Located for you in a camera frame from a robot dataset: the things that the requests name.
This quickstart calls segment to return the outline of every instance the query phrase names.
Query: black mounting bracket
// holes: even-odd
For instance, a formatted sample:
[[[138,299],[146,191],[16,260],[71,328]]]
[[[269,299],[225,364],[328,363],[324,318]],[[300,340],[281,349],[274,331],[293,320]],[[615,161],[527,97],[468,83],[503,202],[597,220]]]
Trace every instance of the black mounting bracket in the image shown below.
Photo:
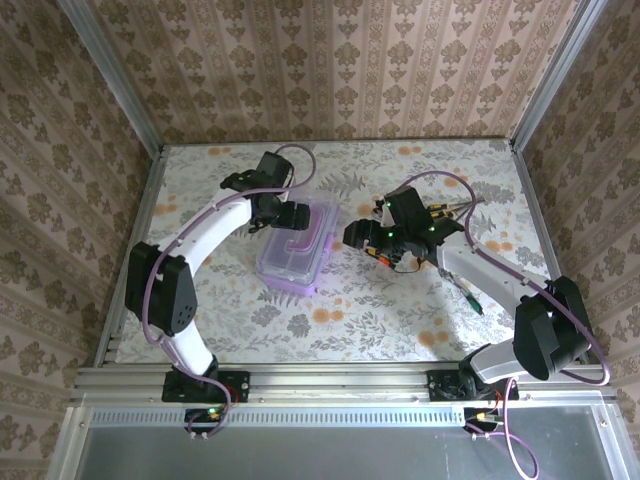
[[[487,385],[482,390],[469,388],[461,370],[430,370],[427,372],[427,388],[429,390],[429,400],[431,402],[464,402],[469,400],[495,401],[497,399],[496,390],[504,393],[507,380]],[[518,400],[520,394],[516,384],[509,392],[509,400]]]
[[[241,370],[218,370],[217,360],[214,368],[203,377],[222,383],[229,389],[233,403],[247,403],[251,390],[251,374]],[[225,403],[227,398],[222,390],[211,383],[195,380],[177,368],[167,372],[162,387],[162,401],[165,403]]]

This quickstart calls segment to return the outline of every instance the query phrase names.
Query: cable connector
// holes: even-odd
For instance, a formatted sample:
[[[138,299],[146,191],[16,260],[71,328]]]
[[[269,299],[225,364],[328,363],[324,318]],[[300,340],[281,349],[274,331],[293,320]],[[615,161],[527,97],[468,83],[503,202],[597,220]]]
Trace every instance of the cable connector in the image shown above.
[[[490,413],[479,413],[476,415],[479,422],[495,423],[496,425],[504,425],[504,417],[500,415],[492,415]]]

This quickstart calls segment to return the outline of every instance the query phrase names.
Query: metal corner post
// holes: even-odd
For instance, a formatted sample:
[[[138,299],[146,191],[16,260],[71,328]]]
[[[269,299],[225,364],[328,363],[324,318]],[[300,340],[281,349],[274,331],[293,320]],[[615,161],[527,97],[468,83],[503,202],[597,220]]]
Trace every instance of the metal corner post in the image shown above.
[[[147,232],[149,231],[151,218],[153,217],[153,209],[156,204],[156,199],[158,198],[158,193],[160,192],[162,179],[164,177],[164,169],[167,163],[164,151],[161,154],[156,155],[156,157],[157,160],[151,164],[151,169],[149,170],[147,183],[144,188],[144,193],[142,194],[142,200],[140,201],[140,208],[138,209],[138,214],[131,230],[131,237],[129,238],[125,258],[120,267],[116,287],[109,304],[104,329],[102,331],[100,343],[98,344],[98,349],[93,362],[95,367],[102,366],[111,336],[114,333],[117,333],[122,327],[122,322],[125,318],[124,295],[127,287],[126,259],[131,248],[139,241],[144,240]]]
[[[156,158],[162,141],[141,98],[127,76],[124,66],[105,36],[91,9],[91,2],[84,0],[60,0],[60,6],[69,17],[80,40],[86,47],[104,77],[107,85],[138,138],[151,158]]]
[[[511,138],[517,151],[524,151],[606,4],[607,0],[582,0],[576,8],[566,33],[513,132]]]
[[[549,276],[552,279],[558,278],[562,275],[560,270],[560,264],[556,258],[556,253],[553,250],[553,244],[551,243],[551,236],[547,230],[547,224],[544,221],[542,210],[540,210],[540,203],[538,197],[533,188],[531,177],[529,176],[529,170],[524,162],[522,151],[517,147],[513,147],[513,161],[516,164],[516,170],[518,170],[518,176],[522,182],[522,189],[524,196],[527,199],[529,210],[531,211],[531,217],[533,218],[533,226],[538,234],[540,240],[540,246],[542,247],[542,255],[547,262],[547,268],[549,270]]]

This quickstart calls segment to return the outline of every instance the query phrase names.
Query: wire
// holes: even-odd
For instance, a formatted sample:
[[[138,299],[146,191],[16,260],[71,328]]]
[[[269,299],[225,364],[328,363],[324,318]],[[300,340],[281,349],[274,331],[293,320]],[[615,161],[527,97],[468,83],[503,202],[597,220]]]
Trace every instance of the wire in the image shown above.
[[[553,305],[555,308],[557,308],[560,313],[562,313],[565,317],[567,317],[569,319],[569,321],[571,323],[573,323],[574,327],[576,328],[576,330],[578,330],[587,340],[587,342],[590,344],[590,346],[593,348],[594,353],[596,354],[596,357],[598,357],[598,361],[600,362],[600,365],[602,366],[602,378],[598,379],[598,380],[594,380],[588,377],[583,377],[582,375],[578,375],[572,372],[567,372],[565,370],[561,370],[560,373],[573,378],[575,380],[579,380],[581,382],[584,383],[588,383],[590,385],[597,385],[597,386],[602,386],[602,385],[606,385],[607,383],[609,383],[609,380],[611,379],[611,369],[609,367],[609,364],[605,358],[605,354],[604,351],[602,350],[602,347],[598,344],[597,340],[595,339],[595,337],[591,334],[591,332],[589,331],[589,329],[578,319],[578,317],[576,317],[573,312],[571,312],[569,309],[567,309],[567,307],[565,307],[560,301],[558,301],[553,295],[551,295],[549,292],[547,292],[543,287],[537,285],[536,283],[530,281],[527,277],[525,277],[524,275],[522,275],[520,272],[512,269],[511,267],[503,264],[502,262],[500,262],[499,260],[493,258],[491,255],[488,255],[487,253],[483,252],[481,249],[479,248],[474,248],[474,246],[476,245],[476,241],[473,239],[473,237],[471,236],[471,232],[470,232],[470,221],[471,221],[471,217],[473,216],[473,212],[476,208],[477,205],[477,198],[476,198],[476,194],[473,191],[473,188],[471,188],[471,186],[462,178],[460,178],[458,175],[454,174],[454,173],[450,173],[450,172],[445,172],[442,170],[429,170],[427,172],[422,172],[419,173],[417,175],[414,175],[413,177],[409,178],[408,180],[406,180],[402,185],[400,185],[399,188],[401,187],[405,187],[408,184],[410,184],[411,182],[413,182],[414,180],[417,180],[418,178],[421,177],[425,177],[427,175],[444,175],[446,177],[450,177],[453,178],[454,180],[457,180],[458,182],[460,182],[469,192],[469,195],[471,196],[471,207],[469,208],[469,212],[467,213],[467,216],[464,220],[464,234],[465,234],[465,238],[467,239],[467,243],[469,243],[469,246],[473,249],[474,252],[476,252],[476,254],[478,254],[480,257],[484,258],[487,262],[489,262],[490,264],[494,265],[495,267],[498,267],[499,269],[503,270],[504,272],[508,273],[509,275],[511,275],[513,278],[515,278],[516,280],[518,280],[519,282],[521,282],[523,285],[528,285],[529,287],[531,287],[533,290],[535,290],[536,292],[538,292],[540,295],[542,295],[545,300],[547,300],[549,303],[551,303],[551,305]]]
[[[514,466],[516,466],[516,470],[518,470],[518,473],[520,474],[520,472],[522,471],[522,473],[520,474],[520,476],[526,480],[537,480],[537,478],[540,476],[540,465],[538,463],[538,459],[536,458],[535,454],[533,453],[533,450],[531,449],[531,447],[527,444],[527,442],[525,442],[524,440],[522,440],[520,437],[514,435],[513,433],[509,432],[508,435],[505,432],[485,432],[484,430],[476,427],[473,423],[469,423],[467,422],[465,424],[465,426],[471,430],[473,430],[474,432],[476,432],[478,435],[482,435],[482,436],[489,436],[489,437],[498,437],[498,436],[504,436],[507,440],[507,449],[509,450],[509,457],[511,458],[511,461],[513,462]],[[511,445],[511,442],[515,441],[516,443],[519,443],[520,446],[522,448],[524,448],[527,453],[529,454],[529,456],[531,457],[531,460],[533,461],[533,476],[529,476],[527,475],[522,468],[520,467],[520,464],[517,462],[517,460],[515,459],[515,456],[511,456],[511,452],[513,452],[513,447],[511,449],[509,449],[509,445]]]
[[[295,178],[296,178],[296,167],[291,165],[291,176],[289,177],[289,181],[287,182],[287,188],[291,186],[291,183],[293,183]]]
[[[493,391],[496,393],[496,405],[495,407],[493,407],[493,409],[489,410],[489,413],[493,413],[496,410],[498,410],[498,407],[500,406],[500,402],[502,401],[502,394],[500,393],[500,390],[498,390],[497,388],[494,388]]]
[[[522,440],[517,438],[515,435],[512,435],[511,432],[509,431],[509,414],[507,413],[507,404],[509,402],[509,393],[511,392],[511,388],[513,387],[513,384],[515,381],[516,379],[514,377],[511,377],[507,381],[507,386],[504,389],[504,398],[502,400],[502,417],[504,418],[504,438],[507,441],[507,450],[509,450],[509,457],[511,457],[511,462],[513,463],[513,466],[515,467],[518,474],[525,480],[537,480],[538,475],[540,475],[540,468],[538,466],[538,460],[533,454],[533,451],[529,448],[528,445],[526,445]],[[520,443],[523,447],[525,447],[525,449],[529,452],[529,455],[531,455],[531,459],[533,460],[533,469],[534,469],[532,476],[527,475],[524,472],[524,470],[522,470],[522,467],[520,466],[520,462],[518,462],[518,459],[516,458],[516,454],[513,452],[513,445],[511,444],[512,439],[516,439],[518,443]]]
[[[238,391],[235,388],[233,388],[231,385],[226,385],[226,384],[223,384],[223,385],[227,388],[227,390],[229,390],[230,393],[233,393],[233,395],[236,397],[236,399],[233,401],[233,406],[235,407],[240,401],[240,395],[238,395]]]
[[[191,435],[192,433],[194,433],[194,432],[193,432],[193,423],[196,421],[196,419],[198,419],[198,418],[200,418],[200,417],[203,417],[205,414],[207,414],[207,411],[206,411],[206,410],[198,410],[198,411],[196,411],[196,412],[192,413],[192,414],[189,416],[189,420],[187,421],[187,433],[188,433],[189,435]],[[202,438],[202,439],[204,440],[204,438],[205,438],[205,437],[197,437],[197,436],[194,436],[193,438]]]
[[[477,201],[477,198],[476,198],[476,194],[473,191],[473,188],[471,188],[471,186],[465,180],[460,178],[458,175],[455,175],[455,174],[450,173],[450,172],[445,172],[445,171],[442,171],[442,170],[430,170],[430,171],[422,172],[422,173],[419,173],[417,175],[412,176],[411,178],[406,180],[402,185],[400,185],[399,188],[405,187],[408,184],[410,184],[411,182],[413,182],[414,180],[417,180],[418,178],[421,178],[421,177],[425,177],[427,175],[444,175],[446,177],[453,178],[454,180],[457,180],[458,182],[460,182],[467,189],[467,191],[469,192],[469,195],[471,196],[471,207],[469,208],[469,211],[467,212],[467,216],[466,216],[465,221],[464,221],[464,234],[465,234],[465,238],[466,238],[467,243],[469,244],[469,246],[473,249],[474,252],[476,252],[476,254],[478,254],[480,257],[484,258],[490,264],[492,264],[495,267],[497,267],[497,268],[503,270],[504,272],[508,273],[513,278],[515,278],[516,280],[521,282],[523,285],[528,285],[533,290],[538,292],[540,295],[542,295],[545,298],[545,300],[547,300],[549,303],[551,303],[551,305],[553,305],[555,308],[557,308],[560,311],[560,313],[562,313],[565,317],[567,317],[569,319],[569,321],[571,323],[573,323],[573,325],[576,328],[576,330],[578,330],[585,337],[587,342],[589,342],[590,346],[593,347],[593,351],[596,354],[596,356],[598,357],[598,361],[600,362],[600,365],[602,366],[602,378],[600,378],[598,380],[594,380],[594,379],[591,379],[591,378],[588,378],[588,377],[583,377],[582,375],[577,375],[575,373],[567,372],[565,370],[561,370],[560,373],[562,373],[562,374],[564,374],[564,375],[566,375],[566,376],[568,376],[570,378],[573,378],[575,380],[579,380],[581,382],[584,382],[584,383],[587,383],[587,384],[590,384],[590,385],[602,386],[602,385],[606,385],[607,383],[609,383],[609,380],[611,379],[611,369],[610,369],[609,364],[608,364],[608,362],[607,362],[607,360],[605,358],[604,351],[602,350],[602,347],[600,347],[600,345],[598,344],[598,342],[594,338],[594,336],[591,334],[589,329],[580,321],[580,319],[578,319],[573,314],[573,312],[569,311],[569,309],[567,309],[560,301],[558,301],[553,295],[551,295],[551,293],[547,292],[543,287],[541,287],[541,286],[537,285],[536,283],[530,281],[528,278],[526,278],[520,272],[512,269],[511,267],[503,264],[499,260],[493,258],[491,255],[488,255],[487,253],[483,252],[481,249],[475,247],[476,241],[471,236],[470,222],[471,222],[471,217],[473,216],[473,212],[474,212],[474,210],[476,208],[476,205],[478,204],[478,201]],[[533,453],[533,450],[531,450],[529,445],[527,445],[522,439],[520,439],[519,437],[513,435],[509,431],[509,420],[508,420],[508,413],[507,413],[507,405],[508,405],[509,392],[511,390],[511,387],[513,386],[514,381],[515,381],[514,378],[510,378],[507,381],[507,387],[505,388],[505,393],[504,393],[504,398],[503,398],[503,406],[502,406],[502,408],[503,408],[503,416],[504,416],[504,432],[492,432],[492,433],[487,433],[487,435],[489,435],[489,436],[504,435],[506,443],[507,443],[507,449],[509,451],[509,457],[511,458],[511,462],[513,463],[513,466],[515,467],[515,469],[518,472],[518,474],[525,480],[537,480],[537,478],[538,478],[538,476],[540,474],[540,468],[538,466],[538,460],[536,459],[536,457],[535,457],[535,455]],[[470,429],[476,431],[477,433],[480,433],[482,435],[485,434],[485,432],[483,432],[482,430],[480,430],[479,428],[477,428],[475,425],[473,425],[471,423],[467,423],[466,425],[467,425],[467,427],[469,427]],[[524,472],[524,470],[522,470],[522,467],[520,466],[520,463],[516,459],[515,454],[513,452],[512,440],[515,440],[517,443],[519,443],[529,453],[529,455],[531,456],[531,459],[533,460],[533,466],[534,466],[533,476],[528,476]]]
[[[409,273],[418,273],[420,271],[420,269],[422,268],[422,264],[424,263],[424,260],[422,260],[421,258],[416,259],[416,262],[418,263],[418,268],[416,268],[415,270],[411,270],[411,271],[407,271],[407,272],[399,272],[397,270],[394,270],[394,272],[396,273],[400,273],[402,275],[406,275]]]
[[[198,381],[204,382],[204,383],[210,383],[210,384],[216,386],[217,388],[222,390],[222,392],[224,393],[224,395],[226,397],[226,408],[225,408],[225,411],[224,411],[224,415],[221,417],[221,419],[218,422],[218,424],[216,425],[216,427],[210,432],[210,436],[211,435],[215,435],[217,433],[217,431],[224,424],[224,422],[225,422],[225,420],[227,418],[227,415],[229,414],[230,407],[231,407],[231,395],[229,394],[229,390],[222,383],[220,383],[217,380],[214,380],[212,378],[203,377],[201,375],[196,375],[195,373],[189,371],[189,369],[186,368],[184,365],[182,365],[181,362],[179,361],[179,359],[174,354],[174,352],[169,348],[168,345],[166,345],[164,343],[165,342],[165,335],[164,334],[160,334],[157,338],[153,337],[153,333],[151,332],[151,327],[149,326],[149,303],[151,301],[151,290],[153,289],[153,282],[156,279],[156,275],[158,274],[158,270],[160,269],[160,265],[162,265],[162,262],[169,255],[169,253],[171,253],[171,251],[174,248],[176,248],[178,245],[180,245],[182,243],[182,241],[191,232],[193,232],[193,230],[195,230],[202,222],[204,222],[209,216],[211,216],[211,214],[213,214],[214,212],[217,212],[218,210],[220,210],[220,208],[222,208],[225,205],[233,202],[234,200],[237,200],[239,198],[244,198],[247,195],[256,195],[256,194],[259,194],[259,193],[285,193],[285,192],[289,192],[289,191],[291,191],[293,189],[301,188],[301,187],[303,187],[305,185],[308,185],[309,182],[311,182],[311,179],[313,178],[313,176],[316,173],[317,161],[316,161],[315,155],[313,154],[313,152],[308,147],[305,147],[304,145],[301,145],[299,143],[287,143],[287,144],[281,145],[279,148],[276,149],[275,153],[278,154],[282,150],[285,150],[287,148],[298,148],[300,150],[303,150],[309,155],[309,157],[311,159],[311,173],[309,174],[309,176],[303,182],[300,182],[300,183],[298,183],[296,185],[293,185],[293,186],[290,186],[290,187],[283,187],[283,188],[254,188],[252,190],[246,190],[244,192],[238,192],[238,193],[235,193],[233,195],[229,195],[228,197],[220,200],[218,203],[211,205],[208,209],[206,209],[200,215],[198,215],[184,229],[184,231],[181,234],[179,234],[167,246],[167,248],[165,248],[162,252],[160,252],[160,255],[158,256],[158,258],[156,259],[155,263],[151,267],[151,271],[149,272],[149,278],[147,279],[147,284],[145,286],[144,296],[143,296],[143,299],[142,299],[142,318],[141,318],[141,321],[142,321],[142,331],[144,333],[144,336],[145,336],[147,342],[149,342],[152,345],[160,345],[160,347],[164,350],[164,352],[167,354],[169,359],[172,361],[174,366],[179,371],[181,371],[185,375],[193,378],[194,380],[198,380]]]

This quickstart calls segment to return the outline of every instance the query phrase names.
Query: metal frame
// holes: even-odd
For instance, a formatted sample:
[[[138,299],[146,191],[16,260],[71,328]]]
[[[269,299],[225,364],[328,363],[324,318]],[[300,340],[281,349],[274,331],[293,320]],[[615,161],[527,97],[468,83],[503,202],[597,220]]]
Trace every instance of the metal frame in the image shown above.
[[[125,259],[129,256],[131,248],[141,240],[147,237],[149,227],[151,225],[151,219],[153,218],[153,209],[155,208],[158,194],[160,193],[160,187],[164,179],[164,169],[167,165],[167,158],[163,149],[162,153],[156,155],[157,160],[151,164],[149,176],[147,177],[147,183],[144,187],[142,199],[140,200],[140,207],[138,208],[138,214],[131,230],[131,237],[129,237],[129,243],[127,245],[127,252]],[[94,358],[93,366],[101,367],[107,350],[109,348],[109,342],[111,342],[112,335],[121,331],[122,322],[126,316],[124,307],[124,296],[127,289],[127,263],[123,261],[120,273],[118,274],[118,280],[116,282],[115,289],[113,291],[113,297],[109,304],[109,310],[107,311],[107,317],[105,319],[104,329],[100,337],[100,343]]]
[[[413,412],[411,418],[418,419],[423,412],[455,413],[460,407],[484,408],[492,404],[486,401],[430,402],[426,385],[427,371],[456,366],[457,364],[448,362],[421,362],[230,364],[222,365],[221,368],[248,370],[252,374],[249,403],[239,404],[234,408],[240,418],[245,418],[240,415],[243,412],[248,417],[252,413],[265,411],[293,415],[310,411],[347,414],[363,411],[393,414],[401,411],[410,417],[411,413],[408,412]],[[129,414],[129,420],[140,419],[141,415],[153,417],[154,412],[166,413],[168,406],[161,402],[160,396],[164,374],[169,369],[168,364],[121,364],[81,369],[48,478],[75,477],[87,430],[103,427],[104,422],[101,423],[100,419],[105,414]],[[590,378],[601,375],[600,366],[576,365],[570,370]],[[615,405],[615,392],[611,387],[597,388],[557,374],[546,382],[524,375],[518,381],[518,388],[521,400],[512,402],[512,408],[590,406],[593,422],[614,478],[640,478],[631,441],[620,410]],[[174,404],[170,408],[175,410],[208,406]],[[296,426],[318,426],[317,417],[299,417],[298,420],[296,416]],[[407,426],[412,423],[411,418],[397,426]],[[98,420],[94,427],[93,419]],[[118,426],[117,421],[113,423],[112,426]],[[279,426],[277,423],[276,421],[276,425],[273,425],[269,420],[252,420],[251,425],[273,427]],[[124,421],[120,423],[122,426],[127,424]]]
[[[137,96],[137,92],[128,81],[126,70],[120,59],[102,33],[100,23],[91,6],[79,0],[60,0],[60,5],[105,77],[138,137],[155,160],[134,223],[127,249],[129,251],[136,242],[146,237],[149,230],[169,149],[165,146],[160,155],[162,148],[160,136],[148,115],[143,100]],[[578,5],[566,34],[512,135],[514,162],[552,278],[560,275],[560,268],[522,151],[556,95],[605,5],[606,2],[602,0],[583,0]],[[109,363],[115,361],[119,333],[126,318],[125,279],[126,265],[123,266],[118,277],[94,362],[94,367],[102,368],[81,369],[79,372],[48,478],[75,477],[96,408],[102,410],[145,408],[158,411],[166,408],[166,404],[160,400],[160,395],[164,373],[170,368],[169,365]],[[425,385],[426,371],[456,367],[455,363],[443,362],[222,366],[226,369],[246,369],[252,372],[250,402],[238,406],[240,411],[257,411],[264,409],[265,406],[286,409],[425,408],[430,405]],[[600,376],[599,366],[575,366],[571,370],[594,378]],[[564,376],[552,377],[547,382],[539,382],[524,376],[519,380],[519,389],[523,400],[513,402],[513,408],[590,405],[593,420],[596,422],[614,477],[640,478],[637,460],[620,410],[614,403],[615,392],[611,388],[594,388]],[[487,406],[487,402],[464,402],[462,405],[484,407]],[[194,406],[203,405],[179,405],[182,408]]]
[[[100,22],[85,0],[60,0],[83,45],[91,55],[109,89],[129,119],[145,149],[155,158],[162,148],[162,140],[142,99],[133,88],[118,55],[105,36]]]
[[[527,166],[524,162],[522,150],[516,146],[512,146],[511,152],[513,154],[513,161],[516,164],[518,176],[520,177],[520,183],[522,183],[524,196],[527,199],[527,206],[529,207],[531,217],[533,218],[533,226],[535,227],[536,233],[538,234],[538,239],[540,240],[542,255],[544,256],[544,260],[547,263],[549,276],[552,280],[555,280],[560,275],[562,275],[562,272],[560,271],[560,264],[558,263],[556,253],[553,250],[553,244],[551,243],[549,230],[547,230],[547,224],[544,221],[542,210],[540,210],[540,203],[538,202],[538,197],[533,188],[533,182],[531,181],[529,171],[527,170]]]
[[[517,151],[524,150],[606,4],[606,0],[582,0],[576,8],[567,31],[511,136]]]

